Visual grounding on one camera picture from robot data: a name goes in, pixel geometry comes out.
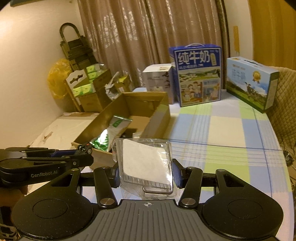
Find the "person left hand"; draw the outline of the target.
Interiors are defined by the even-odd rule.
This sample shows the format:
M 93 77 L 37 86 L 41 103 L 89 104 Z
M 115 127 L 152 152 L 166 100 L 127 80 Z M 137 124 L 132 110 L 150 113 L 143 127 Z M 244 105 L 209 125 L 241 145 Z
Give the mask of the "person left hand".
M 0 189 L 0 207 L 13 207 L 28 193 L 28 186 Z

